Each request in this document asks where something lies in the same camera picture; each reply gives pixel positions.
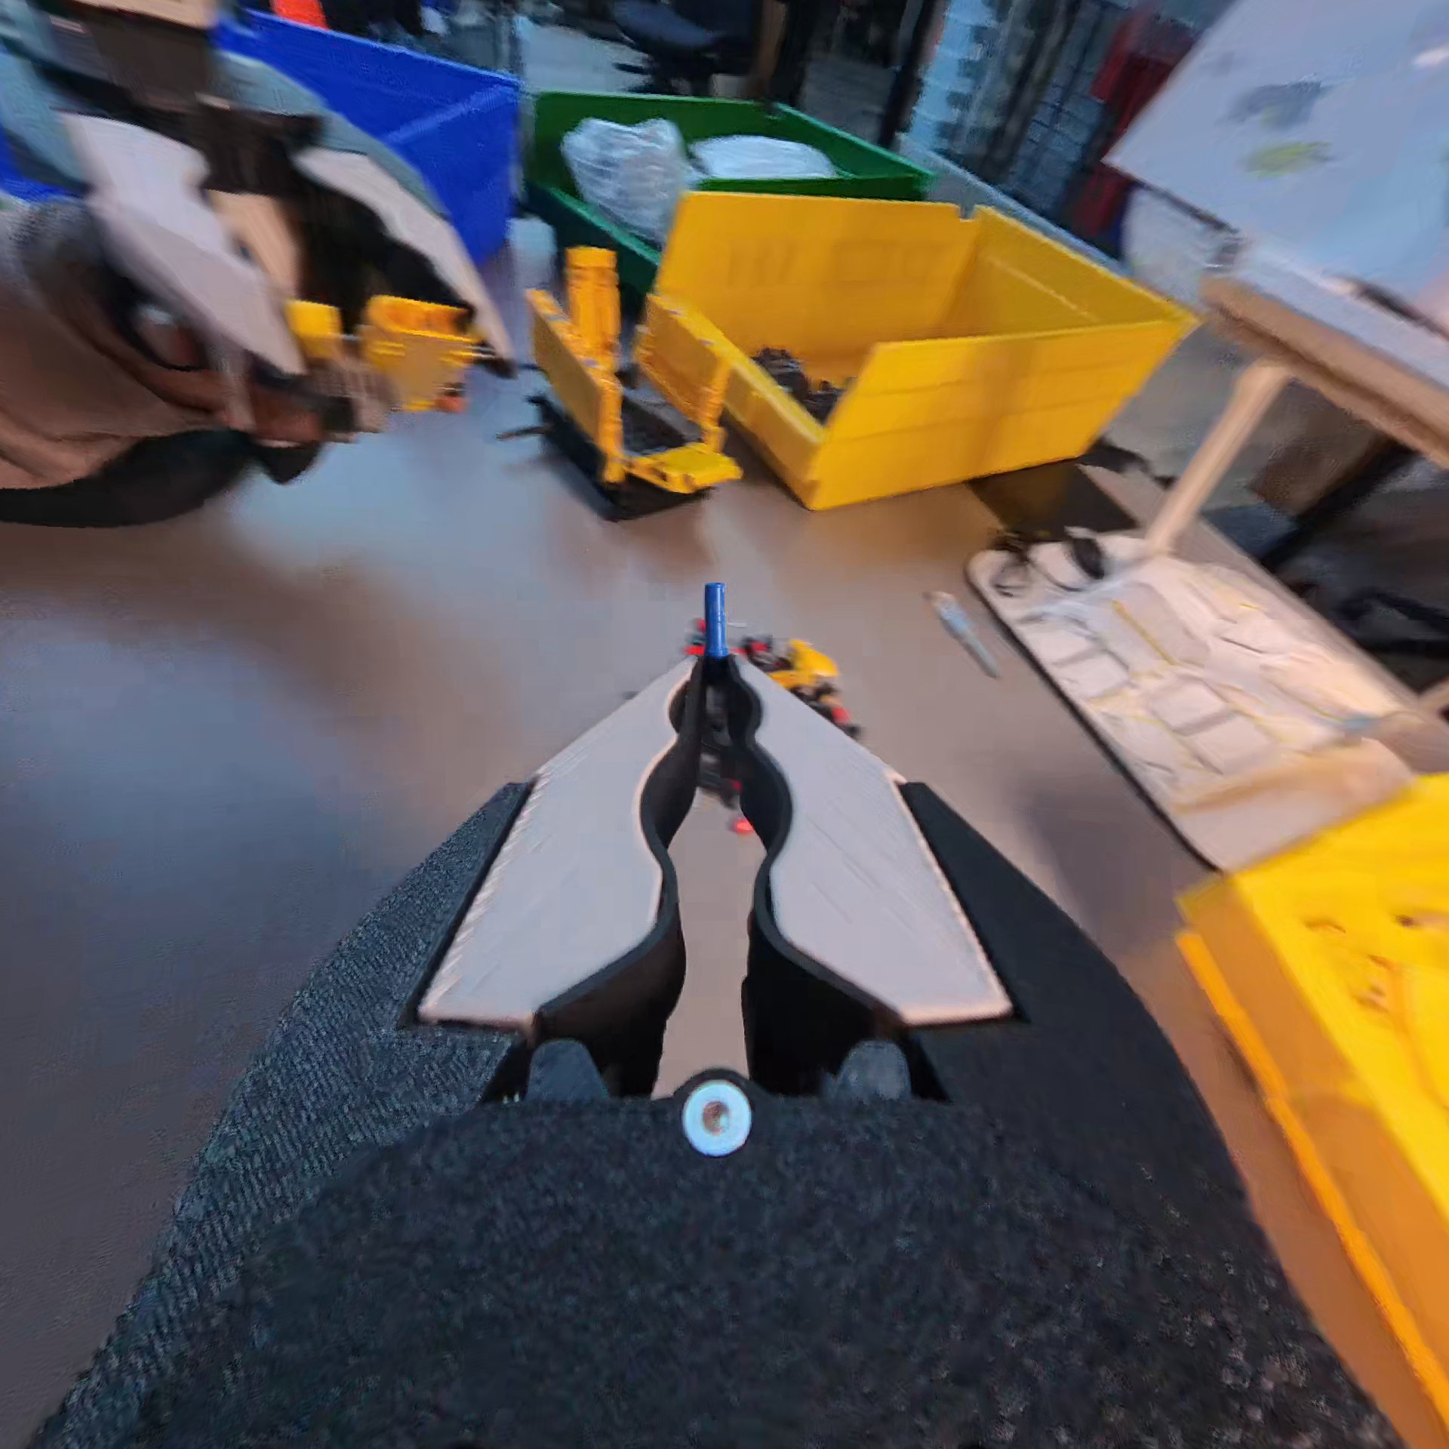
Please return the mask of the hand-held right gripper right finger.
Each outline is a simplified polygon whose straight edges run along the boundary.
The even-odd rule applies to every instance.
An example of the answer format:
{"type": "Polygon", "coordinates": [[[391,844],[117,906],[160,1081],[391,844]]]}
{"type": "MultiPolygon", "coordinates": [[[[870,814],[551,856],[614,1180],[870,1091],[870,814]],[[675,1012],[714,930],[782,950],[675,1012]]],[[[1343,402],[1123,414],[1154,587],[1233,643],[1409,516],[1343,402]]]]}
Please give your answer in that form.
{"type": "Polygon", "coordinates": [[[742,987],[750,1078],[814,1094],[863,1040],[1002,1024],[1014,1002],[870,748],[753,665],[725,672],[744,817],[762,844],[742,987]]]}

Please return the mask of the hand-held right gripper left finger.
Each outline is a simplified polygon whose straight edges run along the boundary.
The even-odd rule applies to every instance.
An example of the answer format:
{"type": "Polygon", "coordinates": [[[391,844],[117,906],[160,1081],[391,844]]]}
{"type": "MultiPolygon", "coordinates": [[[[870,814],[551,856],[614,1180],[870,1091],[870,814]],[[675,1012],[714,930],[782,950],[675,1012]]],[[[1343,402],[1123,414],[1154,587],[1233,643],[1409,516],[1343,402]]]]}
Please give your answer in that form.
{"type": "Polygon", "coordinates": [[[429,1026],[577,1040],[625,1099],[660,1078],[686,978],[671,844],[696,805],[705,659],[625,699],[525,786],[416,997],[429,1026]]]}

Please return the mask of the yellow gear block assembly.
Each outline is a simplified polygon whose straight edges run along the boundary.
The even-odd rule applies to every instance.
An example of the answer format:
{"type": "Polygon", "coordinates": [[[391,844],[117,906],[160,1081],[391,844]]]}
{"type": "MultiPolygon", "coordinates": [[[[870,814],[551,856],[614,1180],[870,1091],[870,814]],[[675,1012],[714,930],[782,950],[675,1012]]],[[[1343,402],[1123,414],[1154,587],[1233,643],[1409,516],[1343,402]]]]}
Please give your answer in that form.
{"type": "Polygon", "coordinates": [[[497,364],[461,306],[374,295],[353,332],[326,303],[291,301],[285,315],[326,441],[376,434],[393,414],[461,414],[471,371],[497,364]]]}

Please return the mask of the yellow storage bin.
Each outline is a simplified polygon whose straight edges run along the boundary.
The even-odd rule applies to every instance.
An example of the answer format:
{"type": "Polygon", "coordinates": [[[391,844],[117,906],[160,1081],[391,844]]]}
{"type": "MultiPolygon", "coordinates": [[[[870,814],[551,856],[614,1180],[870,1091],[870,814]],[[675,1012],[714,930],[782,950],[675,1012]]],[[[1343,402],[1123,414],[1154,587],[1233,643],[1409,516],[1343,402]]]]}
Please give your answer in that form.
{"type": "Polygon", "coordinates": [[[1449,781],[1178,900],[1174,945],[1449,1419],[1449,781]]]}
{"type": "Polygon", "coordinates": [[[733,345],[725,419],[810,511],[1082,458],[1198,319],[997,210],[693,189],[653,294],[733,345]],[[753,362],[848,385],[817,426],[753,362]]]}

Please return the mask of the person's left forearm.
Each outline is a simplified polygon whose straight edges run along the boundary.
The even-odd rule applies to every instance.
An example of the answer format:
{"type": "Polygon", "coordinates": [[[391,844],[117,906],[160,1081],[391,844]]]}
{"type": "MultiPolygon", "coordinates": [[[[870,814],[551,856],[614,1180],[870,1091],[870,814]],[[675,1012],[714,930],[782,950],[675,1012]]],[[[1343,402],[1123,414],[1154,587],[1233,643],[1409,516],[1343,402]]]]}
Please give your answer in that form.
{"type": "Polygon", "coordinates": [[[218,385],[135,338],[144,295],[78,199],[0,216],[0,484],[52,489],[132,444],[221,430],[218,385]]]}

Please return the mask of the grey desk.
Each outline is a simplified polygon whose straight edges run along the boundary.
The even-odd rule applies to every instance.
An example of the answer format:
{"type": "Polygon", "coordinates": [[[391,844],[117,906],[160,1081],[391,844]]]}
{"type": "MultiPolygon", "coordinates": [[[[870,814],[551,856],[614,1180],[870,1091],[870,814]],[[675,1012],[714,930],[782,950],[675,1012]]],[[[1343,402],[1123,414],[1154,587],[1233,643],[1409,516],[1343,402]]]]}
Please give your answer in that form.
{"type": "Polygon", "coordinates": [[[499,786],[675,665],[703,587],[845,670],[1150,1006],[1297,1296],[1409,1446],[1447,1429],[1173,938],[1198,861],[970,599],[971,489],[810,516],[747,481],[607,522],[525,376],[475,374],[293,485],[125,533],[4,529],[4,1446],[103,1347],[217,1116],[335,945],[499,786]],[[953,592],[1002,678],[945,630],[953,592]]]}

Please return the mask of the blue storage bin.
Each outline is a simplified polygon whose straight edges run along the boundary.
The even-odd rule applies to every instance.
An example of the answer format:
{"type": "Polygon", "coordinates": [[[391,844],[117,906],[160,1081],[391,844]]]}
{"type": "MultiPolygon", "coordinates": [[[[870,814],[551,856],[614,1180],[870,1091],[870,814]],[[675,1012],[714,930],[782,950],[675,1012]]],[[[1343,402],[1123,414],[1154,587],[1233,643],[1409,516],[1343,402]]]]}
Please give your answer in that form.
{"type": "MultiPolygon", "coordinates": [[[[464,250],[488,257],[510,221],[510,168],[516,156],[516,78],[464,68],[388,45],[369,31],[396,25],[393,2],[326,2],[331,28],[291,25],[253,2],[227,2],[218,45],[261,63],[311,90],[331,114],[402,157],[439,198],[464,250]]],[[[4,202],[54,202],[63,189],[15,172],[4,138],[4,202]]]]}

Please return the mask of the green storage bin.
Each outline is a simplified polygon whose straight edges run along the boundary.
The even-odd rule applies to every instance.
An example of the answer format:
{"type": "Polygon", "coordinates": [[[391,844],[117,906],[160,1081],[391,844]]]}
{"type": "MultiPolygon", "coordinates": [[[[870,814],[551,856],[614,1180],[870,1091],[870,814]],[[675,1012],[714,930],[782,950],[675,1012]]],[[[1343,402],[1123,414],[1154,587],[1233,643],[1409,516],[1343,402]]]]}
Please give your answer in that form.
{"type": "Polygon", "coordinates": [[[848,134],[782,104],[541,90],[530,108],[530,138],[523,168],[525,205],[530,216],[554,229],[554,241],[559,250],[566,250],[570,244],[612,247],[618,254],[618,283],[628,301],[645,301],[649,294],[662,250],[660,244],[607,220],[577,192],[565,162],[565,134],[570,134],[586,119],[623,127],[668,119],[678,130],[686,146],[718,134],[801,143],[817,148],[834,168],[834,176],[801,182],[710,176],[703,182],[703,189],[925,202],[934,187],[926,168],[910,165],[896,151],[848,134]]]}

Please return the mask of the crumpled clear plastic bag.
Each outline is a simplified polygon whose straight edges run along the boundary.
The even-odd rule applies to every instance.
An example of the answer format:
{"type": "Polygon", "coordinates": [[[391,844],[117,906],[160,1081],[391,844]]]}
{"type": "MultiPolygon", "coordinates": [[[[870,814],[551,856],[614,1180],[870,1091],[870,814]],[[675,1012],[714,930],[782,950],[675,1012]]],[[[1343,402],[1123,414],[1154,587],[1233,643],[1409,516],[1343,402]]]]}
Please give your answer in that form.
{"type": "Polygon", "coordinates": [[[678,198],[705,182],[671,119],[582,119],[559,138],[559,156],[589,210],[660,247],[678,198]]]}

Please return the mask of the pile of small building pieces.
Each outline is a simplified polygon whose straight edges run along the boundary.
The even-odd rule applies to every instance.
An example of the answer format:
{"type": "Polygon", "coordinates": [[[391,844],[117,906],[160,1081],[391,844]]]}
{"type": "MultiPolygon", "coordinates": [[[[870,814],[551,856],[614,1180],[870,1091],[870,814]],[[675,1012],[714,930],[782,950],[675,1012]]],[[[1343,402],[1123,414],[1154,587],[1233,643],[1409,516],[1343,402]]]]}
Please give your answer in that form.
{"type": "MultiPolygon", "coordinates": [[[[860,724],[845,708],[839,670],[809,641],[777,641],[773,635],[731,626],[731,654],[750,659],[792,699],[806,703],[814,715],[829,719],[839,734],[860,738],[860,724]]],[[[703,724],[703,765],[700,791],[712,796],[727,814],[738,838],[750,838],[753,827],[742,810],[744,767],[727,734],[727,706],[718,692],[705,699],[703,724]]]]}

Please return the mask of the black office chair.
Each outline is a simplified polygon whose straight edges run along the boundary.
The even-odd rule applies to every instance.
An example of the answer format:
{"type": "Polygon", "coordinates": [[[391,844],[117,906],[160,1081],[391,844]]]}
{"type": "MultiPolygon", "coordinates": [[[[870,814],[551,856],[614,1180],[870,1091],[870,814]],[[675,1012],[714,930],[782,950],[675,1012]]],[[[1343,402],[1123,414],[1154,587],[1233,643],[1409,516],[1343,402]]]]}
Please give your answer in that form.
{"type": "Polygon", "coordinates": [[[714,78],[747,82],[768,28],[761,0],[623,0],[612,22],[640,63],[618,66],[634,94],[710,97],[714,78]]]}

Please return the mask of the bubble wrap bag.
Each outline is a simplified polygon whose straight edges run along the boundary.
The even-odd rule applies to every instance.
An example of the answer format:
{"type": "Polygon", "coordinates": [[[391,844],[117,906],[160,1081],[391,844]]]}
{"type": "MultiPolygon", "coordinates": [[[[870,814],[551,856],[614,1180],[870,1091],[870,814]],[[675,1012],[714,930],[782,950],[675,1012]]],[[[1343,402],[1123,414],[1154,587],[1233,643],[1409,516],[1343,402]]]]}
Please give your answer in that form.
{"type": "Polygon", "coordinates": [[[801,183],[836,176],[836,168],[826,151],[777,134],[712,134],[693,143],[689,156],[703,176],[722,183],[801,183]]]}

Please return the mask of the white stand base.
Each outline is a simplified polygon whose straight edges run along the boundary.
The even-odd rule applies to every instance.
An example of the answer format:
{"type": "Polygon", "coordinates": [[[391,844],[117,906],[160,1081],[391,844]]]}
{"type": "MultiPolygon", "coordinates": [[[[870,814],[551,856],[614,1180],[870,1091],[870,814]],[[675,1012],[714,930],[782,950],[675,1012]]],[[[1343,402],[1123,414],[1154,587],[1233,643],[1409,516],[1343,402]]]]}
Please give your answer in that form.
{"type": "Polygon", "coordinates": [[[1309,786],[1360,812],[1409,784],[1377,732],[1398,695],[1247,572],[1110,536],[1101,576],[1068,543],[995,547],[970,579],[1165,814],[1309,786]]]}

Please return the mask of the pile of dark pieces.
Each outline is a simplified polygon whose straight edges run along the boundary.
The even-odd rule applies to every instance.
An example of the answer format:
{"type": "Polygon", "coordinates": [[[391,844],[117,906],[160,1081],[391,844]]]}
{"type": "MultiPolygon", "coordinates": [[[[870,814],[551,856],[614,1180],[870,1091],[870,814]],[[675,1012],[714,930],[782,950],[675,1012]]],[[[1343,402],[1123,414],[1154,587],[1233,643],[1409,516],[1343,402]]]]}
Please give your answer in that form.
{"type": "Polygon", "coordinates": [[[810,376],[806,362],[787,349],[761,349],[750,362],[787,391],[817,426],[829,426],[836,402],[849,391],[848,385],[831,385],[829,376],[810,376]]]}

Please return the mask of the instruction booklet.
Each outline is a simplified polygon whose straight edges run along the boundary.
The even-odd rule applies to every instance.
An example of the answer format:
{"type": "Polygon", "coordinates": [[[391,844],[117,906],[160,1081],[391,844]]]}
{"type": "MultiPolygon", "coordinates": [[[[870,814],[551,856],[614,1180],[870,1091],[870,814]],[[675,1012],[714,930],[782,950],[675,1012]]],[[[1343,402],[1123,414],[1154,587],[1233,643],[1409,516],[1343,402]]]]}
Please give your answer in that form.
{"type": "Polygon", "coordinates": [[[1447,332],[1442,0],[1233,2],[1108,165],[1447,332]]]}

